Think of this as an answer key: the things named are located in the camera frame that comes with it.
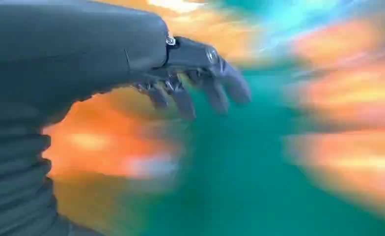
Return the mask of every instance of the blurred background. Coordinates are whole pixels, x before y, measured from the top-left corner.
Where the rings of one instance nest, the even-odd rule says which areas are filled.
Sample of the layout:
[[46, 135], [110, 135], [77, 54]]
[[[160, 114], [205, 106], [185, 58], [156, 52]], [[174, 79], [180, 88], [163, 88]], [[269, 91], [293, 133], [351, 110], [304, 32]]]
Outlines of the blurred background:
[[214, 45], [253, 102], [75, 104], [46, 130], [62, 213], [108, 236], [385, 235], [385, 0], [103, 1]]

